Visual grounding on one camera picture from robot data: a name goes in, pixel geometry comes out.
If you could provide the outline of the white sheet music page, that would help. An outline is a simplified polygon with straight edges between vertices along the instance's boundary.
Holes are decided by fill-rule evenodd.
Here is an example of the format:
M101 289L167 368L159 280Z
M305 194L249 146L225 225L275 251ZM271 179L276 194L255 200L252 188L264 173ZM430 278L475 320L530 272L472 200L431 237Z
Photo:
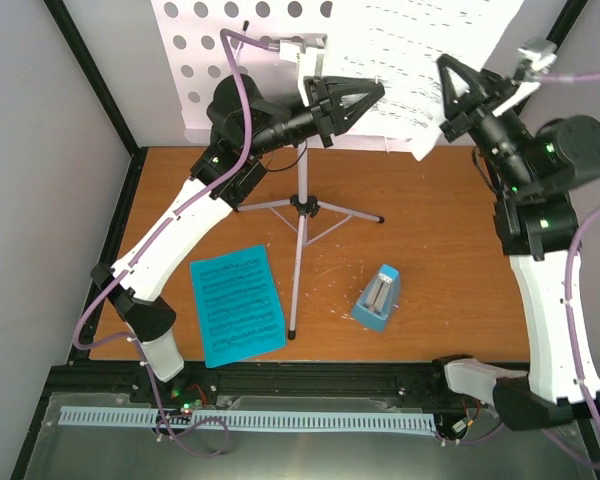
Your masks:
M510 0L334 2L325 74L368 78L385 90L352 133L382 137L386 147L422 160L443 121L438 57L481 69L520 7Z

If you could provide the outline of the white perforated music stand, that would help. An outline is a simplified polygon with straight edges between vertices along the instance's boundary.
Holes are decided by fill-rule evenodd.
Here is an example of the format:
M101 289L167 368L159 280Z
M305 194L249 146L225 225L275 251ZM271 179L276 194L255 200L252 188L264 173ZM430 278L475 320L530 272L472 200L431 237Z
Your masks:
M269 51L269 43L328 39L331 20L328 1L156 1L153 7L192 143L210 141L207 108L230 75L250 76L271 103L302 101L296 64Z

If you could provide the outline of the blue metronome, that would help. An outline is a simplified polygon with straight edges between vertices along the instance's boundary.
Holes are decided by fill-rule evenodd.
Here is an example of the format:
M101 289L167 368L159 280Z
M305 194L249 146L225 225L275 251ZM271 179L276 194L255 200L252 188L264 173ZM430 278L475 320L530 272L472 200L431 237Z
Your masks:
M383 332L397 309L400 293L399 271L383 264L354 303L351 316L364 328Z

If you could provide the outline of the blue sheet music page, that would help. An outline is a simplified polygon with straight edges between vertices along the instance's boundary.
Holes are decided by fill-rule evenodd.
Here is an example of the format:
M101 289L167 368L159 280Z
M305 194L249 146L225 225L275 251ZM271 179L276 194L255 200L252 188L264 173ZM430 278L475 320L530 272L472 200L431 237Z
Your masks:
M195 261L189 269L206 367L286 345L286 322L264 246Z

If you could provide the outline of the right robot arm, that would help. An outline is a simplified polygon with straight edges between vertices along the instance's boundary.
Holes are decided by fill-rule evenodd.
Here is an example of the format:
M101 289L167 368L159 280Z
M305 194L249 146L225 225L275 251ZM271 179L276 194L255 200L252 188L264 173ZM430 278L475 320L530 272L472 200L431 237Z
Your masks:
M471 356L444 362L448 388L491 405L513 431L600 416L600 378L579 300L579 222L573 190L600 178L600 121L556 118L531 133L515 112L517 78L444 54L441 131L474 141L472 162L493 193L493 222L523 302L527 371Z

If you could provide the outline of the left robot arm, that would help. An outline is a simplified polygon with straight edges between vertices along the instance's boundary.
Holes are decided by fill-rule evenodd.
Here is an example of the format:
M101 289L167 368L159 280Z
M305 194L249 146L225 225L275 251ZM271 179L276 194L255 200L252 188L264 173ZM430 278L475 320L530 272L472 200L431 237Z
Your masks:
M324 147L347 133L384 96L381 83L349 77L307 77L308 96L289 104L264 99L246 74L215 88L207 116L210 144L159 220L113 264L97 264L91 278L127 325L155 375L152 388L166 402L181 400L188 378L176 345L175 311L162 299L167 281L189 252L217 224L239 209L267 173L262 157L318 137Z

